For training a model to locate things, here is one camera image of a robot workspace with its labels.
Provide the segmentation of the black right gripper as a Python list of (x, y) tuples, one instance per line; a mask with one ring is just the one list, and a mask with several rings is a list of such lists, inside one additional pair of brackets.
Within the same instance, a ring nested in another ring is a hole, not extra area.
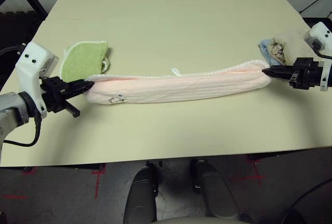
[(262, 72), (269, 73), (267, 75), (272, 78), (289, 79), (289, 85), (294, 89), (310, 89), (320, 85), (323, 71), (321, 63), (313, 58), (297, 58), (293, 66), (271, 66)]

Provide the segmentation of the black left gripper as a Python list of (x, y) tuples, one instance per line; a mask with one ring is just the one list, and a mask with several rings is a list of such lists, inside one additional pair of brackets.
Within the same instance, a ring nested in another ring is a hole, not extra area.
[(42, 79), (40, 87), (47, 112), (67, 110), (73, 117), (79, 117), (79, 110), (66, 100), (85, 93), (93, 85), (94, 81), (84, 79), (71, 82), (64, 82), (59, 77)]

